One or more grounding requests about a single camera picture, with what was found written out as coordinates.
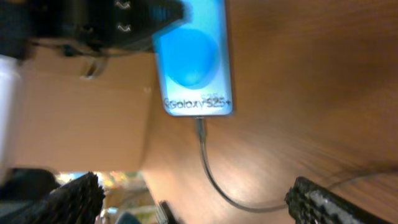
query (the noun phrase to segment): phone screen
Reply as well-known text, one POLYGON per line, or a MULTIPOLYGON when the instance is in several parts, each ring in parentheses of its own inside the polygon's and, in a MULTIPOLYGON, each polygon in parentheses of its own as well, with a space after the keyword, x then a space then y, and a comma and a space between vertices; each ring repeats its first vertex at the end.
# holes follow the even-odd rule
POLYGON ((187 20, 154 35, 163 105, 172 116, 233 112, 224 0, 183 0, 187 20))

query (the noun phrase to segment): wooden table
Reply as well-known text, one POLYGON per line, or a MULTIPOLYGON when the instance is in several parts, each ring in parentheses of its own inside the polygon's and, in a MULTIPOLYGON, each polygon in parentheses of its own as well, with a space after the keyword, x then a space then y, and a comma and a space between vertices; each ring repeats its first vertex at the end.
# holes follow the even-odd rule
MULTIPOLYGON (((300 175, 318 182, 397 163, 398 1, 231 0, 229 12, 237 110, 208 120, 208 150, 230 196, 280 200, 300 175)), ((170 117, 153 97, 143 169, 157 200, 189 224, 294 222, 286 210, 225 202, 202 170, 193 120, 170 117)), ((336 192, 395 222, 397 181, 336 192)))

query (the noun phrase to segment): blue circle graphic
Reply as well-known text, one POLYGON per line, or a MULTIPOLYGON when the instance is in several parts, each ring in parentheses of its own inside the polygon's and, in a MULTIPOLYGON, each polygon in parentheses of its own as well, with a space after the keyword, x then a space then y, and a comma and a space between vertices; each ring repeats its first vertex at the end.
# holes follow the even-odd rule
POLYGON ((162 64, 176 83, 196 90, 209 84, 220 63, 215 41, 200 30, 175 29, 162 36, 162 64))

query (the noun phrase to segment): black textured object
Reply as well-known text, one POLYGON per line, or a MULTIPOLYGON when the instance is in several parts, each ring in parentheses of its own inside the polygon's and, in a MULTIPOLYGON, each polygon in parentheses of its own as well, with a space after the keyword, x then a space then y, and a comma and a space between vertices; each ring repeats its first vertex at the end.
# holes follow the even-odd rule
POLYGON ((304 177, 296 179, 285 201, 297 224, 389 223, 304 177))
POLYGON ((29 0, 28 6, 35 37, 74 39, 94 49, 151 51, 152 35, 184 17, 178 0, 29 0), (119 6, 124 2, 126 9, 119 6))
POLYGON ((104 191, 92 172, 54 190, 42 200, 6 215, 9 224, 94 224, 100 214, 104 191))
POLYGON ((167 202, 163 201, 159 203, 160 212, 163 213, 165 220, 159 220, 160 224, 178 224, 178 221, 174 218, 174 215, 167 204, 167 202))
POLYGON ((24 59, 27 40, 32 36, 29 13, 25 5, 0 1, 0 55, 24 59))

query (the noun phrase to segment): gray cable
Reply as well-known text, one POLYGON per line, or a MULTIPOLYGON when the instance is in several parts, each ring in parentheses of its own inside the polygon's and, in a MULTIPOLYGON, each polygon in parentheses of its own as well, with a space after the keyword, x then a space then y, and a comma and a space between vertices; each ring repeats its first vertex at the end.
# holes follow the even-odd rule
POLYGON ((274 212, 278 211, 281 209, 288 208, 288 206, 285 203, 282 203, 280 205, 273 205, 269 207, 264 207, 264 208, 253 208, 253 207, 248 207, 245 205, 242 205, 241 202, 238 202, 237 200, 232 199, 230 196, 228 196, 223 189, 217 184, 211 170, 210 170, 210 165, 209 165, 209 160, 207 156, 207 150, 206 150, 206 129, 205 129, 205 120, 204 118, 195 118, 195 122, 197 124, 197 131, 198 131, 198 136, 199 136, 199 141, 200 141, 200 157, 202 161, 203 168, 205 170, 205 173, 207 175, 207 178, 209 179, 210 183, 212 186, 216 189, 216 191, 232 206, 244 210, 246 212, 251 212, 251 213, 267 213, 267 212, 274 212))
MULTIPOLYGON (((210 169, 210 164, 208 160, 208 155, 207 155, 207 148, 206 148, 206 127, 205 127, 205 119, 204 118, 195 118, 195 123, 197 127, 197 133, 199 137, 199 142, 200 142, 200 157, 201 157, 201 162, 203 165, 203 169, 205 170, 206 176, 212 186, 215 188, 215 190, 232 206, 235 208, 238 208, 240 210, 244 210, 246 212, 251 212, 251 213, 268 213, 268 212, 274 212, 278 210, 282 210, 285 208, 288 208, 287 204, 283 203, 280 205, 270 205, 268 207, 264 208, 254 208, 254 207, 248 207, 246 205, 243 205, 241 202, 238 202, 237 200, 232 199, 230 196, 228 196, 223 189, 217 184, 213 173, 211 172, 210 169)), ((354 180, 362 179, 362 178, 367 178, 367 177, 375 177, 379 175, 384 175, 384 174, 397 174, 398 173, 398 166, 393 164, 389 166, 376 166, 376 167, 371 167, 370 169, 362 168, 358 170, 352 170, 351 172, 342 172, 336 175, 336 177, 342 176, 340 181, 334 182, 332 184, 327 184, 326 188, 328 190, 333 190, 343 184, 348 184, 354 180)))

